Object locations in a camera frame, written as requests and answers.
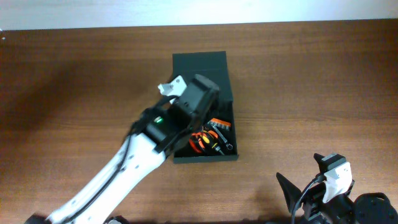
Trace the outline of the yellow black screwdriver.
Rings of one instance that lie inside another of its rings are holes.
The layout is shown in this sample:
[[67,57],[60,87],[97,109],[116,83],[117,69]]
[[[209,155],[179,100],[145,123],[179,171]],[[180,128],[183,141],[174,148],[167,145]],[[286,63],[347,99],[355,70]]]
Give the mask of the yellow black screwdriver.
[[200,133],[198,143],[204,153],[213,156],[218,154],[224,156],[224,152],[221,150],[217,138],[209,132],[202,131]]

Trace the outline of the silver combination wrench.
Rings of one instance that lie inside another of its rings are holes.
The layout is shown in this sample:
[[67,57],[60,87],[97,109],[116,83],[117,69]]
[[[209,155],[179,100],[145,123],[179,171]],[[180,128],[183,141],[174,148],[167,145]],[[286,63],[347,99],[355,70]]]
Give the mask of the silver combination wrench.
[[233,150],[233,145],[229,143],[229,141],[224,137],[224,135],[221,133],[221,131],[216,126],[213,126],[213,129],[218,134],[219,138],[224,142],[226,148],[229,151],[232,151]]

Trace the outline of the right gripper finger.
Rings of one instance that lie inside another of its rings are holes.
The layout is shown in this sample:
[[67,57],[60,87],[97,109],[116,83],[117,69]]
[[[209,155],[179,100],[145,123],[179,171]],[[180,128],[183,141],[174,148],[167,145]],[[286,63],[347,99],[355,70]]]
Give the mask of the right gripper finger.
[[323,156],[321,154],[318,154],[318,153],[314,153],[313,158],[317,162],[319,168],[324,168],[325,167],[325,162],[323,160],[325,158],[325,156]]
[[281,173],[276,173],[277,181],[283,191],[287,208],[290,214],[298,210],[298,202],[301,199],[302,191]]

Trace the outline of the small red cutting pliers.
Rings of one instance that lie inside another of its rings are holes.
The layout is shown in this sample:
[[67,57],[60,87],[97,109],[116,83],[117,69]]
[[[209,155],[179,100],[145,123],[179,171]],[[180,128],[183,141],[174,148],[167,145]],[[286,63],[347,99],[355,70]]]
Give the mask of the small red cutting pliers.
[[202,143],[201,133],[193,133],[189,139],[189,144],[196,153],[204,153],[204,145]]

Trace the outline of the orange black needle-nose pliers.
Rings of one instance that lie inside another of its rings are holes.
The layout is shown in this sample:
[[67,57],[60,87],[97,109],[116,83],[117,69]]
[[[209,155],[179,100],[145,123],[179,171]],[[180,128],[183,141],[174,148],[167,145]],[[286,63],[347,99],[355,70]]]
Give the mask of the orange black needle-nose pliers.
[[204,147],[214,148],[218,145],[218,135],[214,131],[202,131],[201,138]]

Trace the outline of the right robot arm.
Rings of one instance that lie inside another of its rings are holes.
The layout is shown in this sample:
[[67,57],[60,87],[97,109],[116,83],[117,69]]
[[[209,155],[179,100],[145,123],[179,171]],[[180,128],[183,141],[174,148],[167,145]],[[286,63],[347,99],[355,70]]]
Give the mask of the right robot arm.
[[315,153],[313,158],[320,171],[303,190],[276,173],[291,214],[289,223],[397,224],[397,210],[386,194],[349,198],[355,181],[345,156]]

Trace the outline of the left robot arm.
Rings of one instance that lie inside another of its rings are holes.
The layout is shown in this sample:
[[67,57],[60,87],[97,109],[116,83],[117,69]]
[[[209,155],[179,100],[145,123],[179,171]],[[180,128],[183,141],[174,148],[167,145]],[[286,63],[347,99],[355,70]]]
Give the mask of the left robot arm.
[[196,74],[181,94],[165,96],[141,113],[119,151],[69,202],[25,223],[106,223],[130,191],[211,118],[219,93],[217,84]]

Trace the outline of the orange socket bit rail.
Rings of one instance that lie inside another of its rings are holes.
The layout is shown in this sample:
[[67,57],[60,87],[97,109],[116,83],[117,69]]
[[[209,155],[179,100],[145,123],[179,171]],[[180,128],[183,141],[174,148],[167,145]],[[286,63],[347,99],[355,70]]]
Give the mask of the orange socket bit rail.
[[231,130],[232,124],[227,121],[223,121],[221,119],[213,118],[211,119],[208,124],[211,126],[216,126],[217,128],[225,129],[227,131]]

